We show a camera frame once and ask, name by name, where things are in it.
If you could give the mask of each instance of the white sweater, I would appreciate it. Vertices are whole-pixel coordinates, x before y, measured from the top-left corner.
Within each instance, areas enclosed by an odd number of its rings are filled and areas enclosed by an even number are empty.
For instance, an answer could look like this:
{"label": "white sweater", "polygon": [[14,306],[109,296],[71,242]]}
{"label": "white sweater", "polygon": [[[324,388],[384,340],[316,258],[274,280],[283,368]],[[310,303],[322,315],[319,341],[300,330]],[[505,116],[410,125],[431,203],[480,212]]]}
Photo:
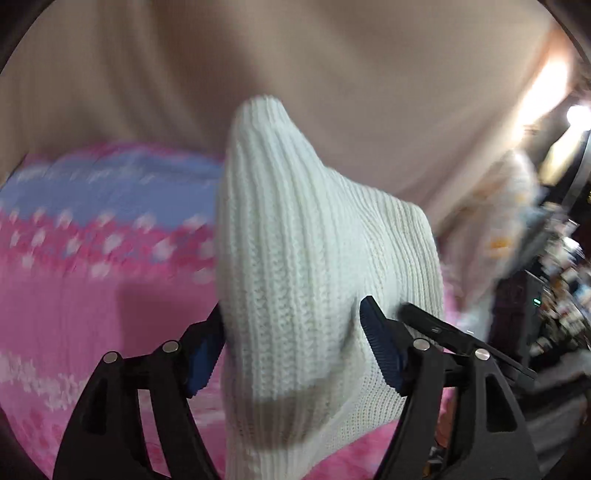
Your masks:
{"label": "white sweater", "polygon": [[359,302],[440,317],[433,236],[418,207],[325,167],[274,98],[235,116],[217,216],[226,478],[298,480],[400,416]]}

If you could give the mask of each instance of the pink bedspread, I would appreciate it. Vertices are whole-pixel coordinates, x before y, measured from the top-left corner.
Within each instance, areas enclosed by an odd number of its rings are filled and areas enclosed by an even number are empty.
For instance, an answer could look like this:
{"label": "pink bedspread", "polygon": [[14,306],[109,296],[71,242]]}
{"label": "pink bedspread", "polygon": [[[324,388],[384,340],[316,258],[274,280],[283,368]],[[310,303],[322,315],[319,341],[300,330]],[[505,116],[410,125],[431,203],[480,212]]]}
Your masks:
{"label": "pink bedspread", "polygon": [[[85,151],[79,160],[113,160],[113,152],[164,163],[171,156],[125,145]],[[197,160],[182,156],[182,162],[190,161]],[[142,175],[139,181],[145,181]],[[50,478],[72,409],[102,355],[151,352],[207,318],[216,304],[213,230],[210,222],[192,218],[173,228],[152,225],[149,216],[131,223],[100,214],[80,223],[76,215],[60,217],[43,209],[32,215],[16,208],[0,211],[0,406],[19,442]],[[131,257],[131,251],[139,256]],[[147,261],[146,255],[158,261]],[[223,476],[222,364],[223,354],[209,385],[189,403]],[[139,402],[152,466],[167,473],[147,391],[139,392]],[[394,429],[395,423],[386,425],[343,448],[307,480],[371,478]]]}

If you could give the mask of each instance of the ribbed knit fabric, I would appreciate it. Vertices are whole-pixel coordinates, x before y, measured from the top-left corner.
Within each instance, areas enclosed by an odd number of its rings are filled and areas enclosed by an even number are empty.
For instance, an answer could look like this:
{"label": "ribbed knit fabric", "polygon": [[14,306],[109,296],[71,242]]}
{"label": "ribbed knit fabric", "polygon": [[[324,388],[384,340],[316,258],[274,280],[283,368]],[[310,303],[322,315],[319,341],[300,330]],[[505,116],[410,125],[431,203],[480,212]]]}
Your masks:
{"label": "ribbed knit fabric", "polygon": [[429,224],[416,206],[323,165],[281,102],[236,114],[217,219],[229,480],[297,480],[398,418],[359,323],[373,295],[441,317]]}

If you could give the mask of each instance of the silver rivet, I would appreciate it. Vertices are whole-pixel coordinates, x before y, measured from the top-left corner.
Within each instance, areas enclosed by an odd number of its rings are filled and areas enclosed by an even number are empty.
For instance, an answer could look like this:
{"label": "silver rivet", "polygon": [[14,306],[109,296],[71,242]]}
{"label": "silver rivet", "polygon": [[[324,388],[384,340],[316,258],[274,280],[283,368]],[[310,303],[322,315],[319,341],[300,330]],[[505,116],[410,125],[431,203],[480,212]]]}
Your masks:
{"label": "silver rivet", "polygon": [[164,350],[166,353],[176,352],[178,350],[178,342],[170,340],[162,346],[162,350]]}
{"label": "silver rivet", "polygon": [[117,352],[107,352],[103,355],[103,362],[106,364],[112,364],[119,358],[119,354]]}
{"label": "silver rivet", "polygon": [[479,348],[478,350],[476,350],[476,352],[474,352],[474,356],[478,360],[482,360],[482,361],[486,361],[491,357],[488,350],[484,350],[483,348]]}
{"label": "silver rivet", "polygon": [[417,350],[420,350],[422,352],[424,352],[425,350],[429,350],[430,346],[431,346],[431,344],[429,342],[427,342],[424,338],[417,338],[413,342],[413,347],[415,347]]}

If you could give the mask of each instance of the bright light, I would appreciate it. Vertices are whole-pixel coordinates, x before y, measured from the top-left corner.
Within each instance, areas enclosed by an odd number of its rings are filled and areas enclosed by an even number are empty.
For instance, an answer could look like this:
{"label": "bright light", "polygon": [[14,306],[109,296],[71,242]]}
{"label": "bright light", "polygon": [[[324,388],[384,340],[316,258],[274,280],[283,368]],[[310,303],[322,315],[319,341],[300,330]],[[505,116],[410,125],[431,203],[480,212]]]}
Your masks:
{"label": "bright light", "polygon": [[569,108],[566,118],[572,127],[583,132],[591,130],[591,110],[588,106],[573,105]]}

